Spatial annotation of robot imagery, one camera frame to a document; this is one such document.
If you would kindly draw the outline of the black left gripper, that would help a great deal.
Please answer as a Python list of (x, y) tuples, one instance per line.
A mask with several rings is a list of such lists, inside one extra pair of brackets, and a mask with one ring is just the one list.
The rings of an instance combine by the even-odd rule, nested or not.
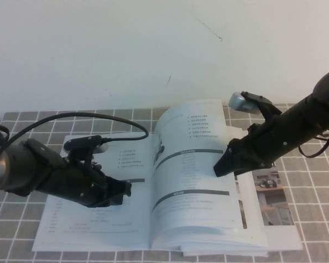
[(123, 196), (130, 197), (129, 181), (107, 177), (79, 161), (62, 158), (63, 166), (54, 168), (42, 182), (42, 192), (81, 204), (88, 208), (123, 204)]

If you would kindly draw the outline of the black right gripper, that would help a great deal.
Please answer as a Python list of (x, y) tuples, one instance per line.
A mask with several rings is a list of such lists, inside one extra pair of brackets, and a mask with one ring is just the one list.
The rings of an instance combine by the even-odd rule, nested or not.
[(251, 125), (242, 139), (232, 139), (213, 170), (219, 178), (230, 173), (241, 175), (270, 168), (286, 149), (287, 140), (282, 137), (280, 118), (273, 117), (263, 124)]

